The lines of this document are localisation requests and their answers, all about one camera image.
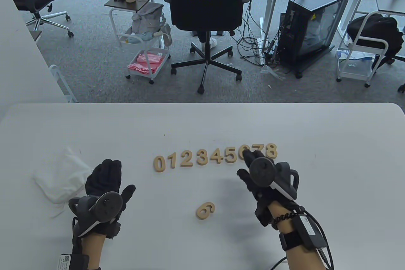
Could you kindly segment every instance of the black glove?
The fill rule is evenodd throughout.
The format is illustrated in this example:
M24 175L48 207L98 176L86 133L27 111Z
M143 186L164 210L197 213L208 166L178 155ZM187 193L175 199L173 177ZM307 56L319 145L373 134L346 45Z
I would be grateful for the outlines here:
M121 162L119 160L104 160L98 165L93 173L87 177L85 184L86 194L100 196L107 192L118 192L121 186ZM117 220L125 210L127 202L132 197L136 187L127 186L121 194L122 208L117 216L107 223L100 223L93 228L93 232L107 235L113 238L120 230L120 223Z
M246 166L250 168L253 160L259 157L265 157L261 151L253 151L244 150L242 152L243 158L245 160ZM237 175L241 180L246 183L247 189L252 192L254 198L257 201L257 208L255 211L255 215L260 221L260 223L266 227L268 224L271 223L273 217L269 211L268 206L274 202L279 202L284 208L293 211L299 208L294 201L289 200L284 195L282 195L277 190L273 190L271 187L260 187L255 182L253 182L252 178L250 177L249 173L245 169L239 169L237 171Z

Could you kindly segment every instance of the bracelet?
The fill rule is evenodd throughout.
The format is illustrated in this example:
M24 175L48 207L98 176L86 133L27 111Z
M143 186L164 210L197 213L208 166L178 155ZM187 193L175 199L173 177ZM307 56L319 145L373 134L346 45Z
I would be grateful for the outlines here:
M278 217L276 217L276 218L273 218L273 219L271 220L271 226L272 226L273 229L278 230L277 224L278 224L280 221L293 218L293 217L295 217L295 216L297 216L297 215L298 215L298 214L295 213L295 212L291 212L291 213L287 213L287 214L280 215L280 216L278 216Z

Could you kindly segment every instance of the label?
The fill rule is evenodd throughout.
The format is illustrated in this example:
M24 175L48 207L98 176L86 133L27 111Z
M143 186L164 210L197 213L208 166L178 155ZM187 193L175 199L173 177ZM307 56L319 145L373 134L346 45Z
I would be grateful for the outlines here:
M304 224L305 229L307 230L309 235L316 235L315 231L313 230L311 223L309 222L308 218L306 216L301 216L301 221Z
M72 259L72 257L70 254L62 254L61 256L59 256L57 270L69 270L69 266L71 264L71 259Z

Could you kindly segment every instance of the chair base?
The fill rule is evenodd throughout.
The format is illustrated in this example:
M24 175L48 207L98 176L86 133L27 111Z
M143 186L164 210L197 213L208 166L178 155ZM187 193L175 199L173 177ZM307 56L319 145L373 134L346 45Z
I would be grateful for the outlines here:
M56 26L56 27L63 28L65 30L67 30L68 31L68 36L73 37L73 33L70 31L70 29L68 27L49 20L49 19L52 19L52 18L55 18L55 17L65 15L66 20L70 21L71 17L68 15L68 13L66 11L61 11L60 13L49 14L49 15L45 15L45 16L41 16L39 13L34 13L33 15L34 15L33 19L26 22L26 26L35 24L34 31L39 30L39 26L46 23L46 24L53 25L53 26Z
M178 67L184 67L184 66L196 66L197 64L205 64L204 67L204 73L202 74L202 79L201 79L201 84L200 87L198 88L197 92L199 94L204 94L204 81L205 81L205 75L207 74L207 68L211 64L213 66L219 67L221 69L227 70L229 72L233 72L236 74L236 81L242 81L242 71L240 69L236 69L232 66L227 66L224 63L215 61L214 59L217 59L218 57L228 54L228 56L232 56L232 46L228 46L227 48L219 51L218 53L215 53L214 55L211 55L211 45L209 42L209 39L211 37L211 33L207 32L206 34L206 40L205 40L205 53L203 53L194 43L191 43L191 53L197 52L202 59L199 60L192 60L192 61L184 61L184 62L178 62L178 63L173 63L172 64L172 69L170 73L172 75L177 74L177 68Z

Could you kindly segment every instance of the white wall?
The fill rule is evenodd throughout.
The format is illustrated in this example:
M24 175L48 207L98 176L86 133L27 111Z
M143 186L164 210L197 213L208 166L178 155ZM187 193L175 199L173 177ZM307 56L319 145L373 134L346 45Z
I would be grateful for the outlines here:
M0 8L0 119L15 103L66 102L13 0Z

